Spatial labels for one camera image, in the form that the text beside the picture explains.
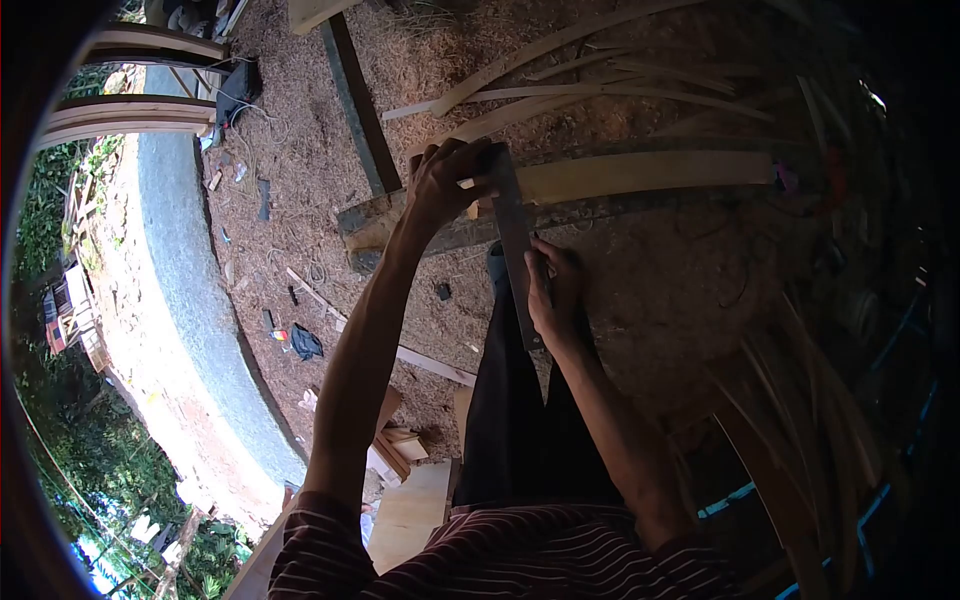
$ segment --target concrete path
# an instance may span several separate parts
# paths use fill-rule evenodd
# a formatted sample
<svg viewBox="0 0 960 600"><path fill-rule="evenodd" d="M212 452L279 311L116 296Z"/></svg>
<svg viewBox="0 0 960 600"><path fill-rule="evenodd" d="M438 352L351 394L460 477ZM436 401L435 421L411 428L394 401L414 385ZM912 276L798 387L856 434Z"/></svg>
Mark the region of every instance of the concrete path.
<svg viewBox="0 0 960 600"><path fill-rule="evenodd" d="M188 85L196 84L188 71L179 72ZM165 66L147 67L144 93L185 95ZM261 394L265 384L257 385L244 360L233 307L219 283L198 151L194 135L139 135L142 219L156 279L186 353L236 437L273 481L300 484L304 461Z"/></svg>

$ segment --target dirt ground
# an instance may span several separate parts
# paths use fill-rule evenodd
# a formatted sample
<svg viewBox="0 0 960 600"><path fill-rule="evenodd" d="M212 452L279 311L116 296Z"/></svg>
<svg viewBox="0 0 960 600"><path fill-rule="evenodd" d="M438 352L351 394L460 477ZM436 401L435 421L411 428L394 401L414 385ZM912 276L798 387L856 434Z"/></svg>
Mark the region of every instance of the dirt ground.
<svg viewBox="0 0 960 600"><path fill-rule="evenodd" d="M383 111L436 98L524 43L631 4L449 2L444 4L449 15L400 17L389 10L375 12L365 3L347 11L347 22L376 108ZM264 112L246 110L222 147L205 153L204 162L209 180L222 153L232 158L219 187L209 194L215 251L221 266L229 263L233 271L229 293L257 365L283 416L309 449L313 415L298 403L308 385L323 383L338 334L332 319L304 293L298 294L300 306L293 305L287 286L294 282L285 269L291 267L311 280L321 295L348 315L365 279L348 267L334 215L368 200L371 193L330 79L321 34L315 30L293 36L285 5L283 0L251 3L240 19L232 54L258 58L263 94L257 104ZM705 27L697 27L698 19ZM586 42L648 44L637 56L677 65L710 61L762 67L761 79L734 79L737 96L742 97L790 77L777 68L755 33L751 18L733 5L715 3L637 19ZM524 84L523 74L585 51L591 50L582 43L568 44L497 80L493 87ZM547 83L575 83L608 68L595 64ZM686 84L658 85L705 93ZM401 178L406 180L407 175L405 148L506 102L462 105L440 119L421 113L386 122L384 133ZM530 156L641 137L701 109L658 99L598 97L513 125L494 138L508 141L516 156ZM724 115L708 131L809 139L801 118L802 100L770 111L778 117L776 124ZM238 161L248 172L235 182ZM256 219L257 179L271 183L269 222ZM541 235L583 255L592 272L588 312L604 365L625 394L660 413L713 393L702 377L703 361L732 350L744 323L779 292L782 257L775 242L803 237L801 226L762 204L734 209L690 205L550 229ZM477 350L483 347L492 312L484 250L463 248L421 262L407 304L403 345L476 372ZM449 284L450 300L437 297L438 283ZM315 333L326 358L301 362L295 353L284 351L286 345L267 336L264 308L272 311L281 328L297 323ZM428 460L459 455L452 400L456 384L400 362L392 383L403 396L394 421L421 433Z"/></svg>

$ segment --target dark pants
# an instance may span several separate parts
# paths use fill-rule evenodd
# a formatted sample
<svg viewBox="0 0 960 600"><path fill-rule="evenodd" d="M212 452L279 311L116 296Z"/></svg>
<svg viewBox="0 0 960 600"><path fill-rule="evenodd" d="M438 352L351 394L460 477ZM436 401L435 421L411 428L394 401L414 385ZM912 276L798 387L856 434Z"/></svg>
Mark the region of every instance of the dark pants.
<svg viewBox="0 0 960 600"><path fill-rule="evenodd" d="M574 325L596 356L582 304ZM541 498L623 504L556 365L543 404L537 372L520 338L510 282L504 276L496 284L453 505Z"/></svg>

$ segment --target black object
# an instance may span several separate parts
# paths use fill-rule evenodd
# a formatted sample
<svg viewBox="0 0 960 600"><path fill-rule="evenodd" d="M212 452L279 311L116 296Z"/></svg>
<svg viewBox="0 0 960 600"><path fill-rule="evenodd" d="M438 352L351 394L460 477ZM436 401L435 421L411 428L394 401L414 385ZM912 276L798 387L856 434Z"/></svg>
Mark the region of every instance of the black object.
<svg viewBox="0 0 960 600"><path fill-rule="evenodd" d="M256 218L260 221L270 221L270 182L257 180L256 187L260 190L260 212L256 213Z"/></svg>
<svg viewBox="0 0 960 600"><path fill-rule="evenodd" d="M324 356L324 347L321 346L317 336L296 323L290 328L290 345L294 347L297 356L303 360L310 360L314 354Z"/></svg>
<svg viewBox="0 0 960 600"><path fill-rule="evenodd" d="M437 293L437 296L440 297L440 300L450 300L450 296L452 296L452 294L450 294L450 284L448 283L438 283L434 291Z"/></svg>
<svg viewBox="0 0 960 600"><path fill-rule="evenodd" d="M217 127L233 125L234 115L252 104L263 90L256 60L240 60L217 92Z"/></svg>
<svg viewBox="0 0 960 600"><path fill-rule="evenodd" d="M337 95L347 117L353 144L360 156L360 164L367 174L367 182L374 196L382 196L403 187L390 155L387 139L380 127L380 115L373 107L373 99L360 70L360 61L342 12L337 12L320 24L324 37L330 73L337 85Z"/></svg>
<svg viewBox="0 0 960 600"><path fill-rule="evenodd" d="M510 148L500 142L491 144L477 157L481 172L490 178L500 194L493 199L493 213L496 226L503 244L503 255L507 259L507 275L514 291L516 317L520 323L523 347L527 350L543 348L543 339L534 329L527 307L530 291L530 274L523 255L530 250L530 232L527 217L523 211L523 197L520 185L516 182L514 162L510 158Z"/></svg>

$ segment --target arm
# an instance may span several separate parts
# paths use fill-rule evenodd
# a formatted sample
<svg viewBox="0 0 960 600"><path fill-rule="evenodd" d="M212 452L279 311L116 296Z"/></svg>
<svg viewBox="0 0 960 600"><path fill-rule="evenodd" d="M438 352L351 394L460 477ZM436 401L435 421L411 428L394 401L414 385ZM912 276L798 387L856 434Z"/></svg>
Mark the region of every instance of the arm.
<svg viewBox="0 0 960 600"><path fill-rule="evenodd" d="M546 256L555 273L551 305L536 268L536 255L527 253L534 326L564 374L613 483L636 515L637 531L650 549L656 550L693 530L666 439L620 394L574 331L573 307L583 287L579 269L555 246L539 239L531 243Z"/></svg>
<svg viewBox="0 0 960 600"><path fill-rule="evenodd" d="M353 307L317 401L314 441L303 490L323 492L359 515L367 448L396 359L396 345L420 256L437 230L485 186L461 189L490 141L447 140L410 164L407 205L370 283Z"/></svg>

